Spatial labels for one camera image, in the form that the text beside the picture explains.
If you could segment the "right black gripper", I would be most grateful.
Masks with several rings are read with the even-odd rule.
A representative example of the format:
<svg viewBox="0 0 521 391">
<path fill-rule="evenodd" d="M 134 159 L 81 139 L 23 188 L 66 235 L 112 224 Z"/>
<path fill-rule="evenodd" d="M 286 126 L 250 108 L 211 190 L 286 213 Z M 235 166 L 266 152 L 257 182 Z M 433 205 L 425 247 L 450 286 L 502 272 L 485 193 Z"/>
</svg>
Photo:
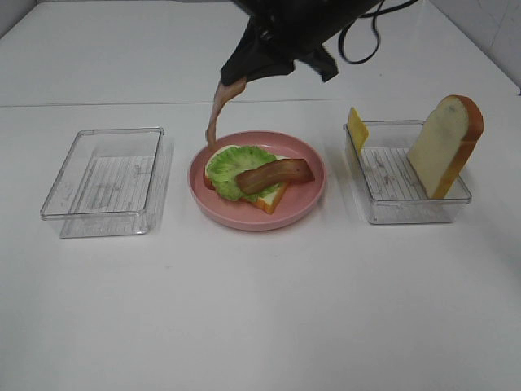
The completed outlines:
<svg viewBox="0 0 521 391">
<path fill-rule="evenodd" d="M 236 1 L 249 16 L 238 45 L 220 71 L 220 82 L 230 86 L 286 76 L 298 60 L 329 81 L 339 70 L 323 44 L 377 5 L 376 1 Z"/>
</svg>

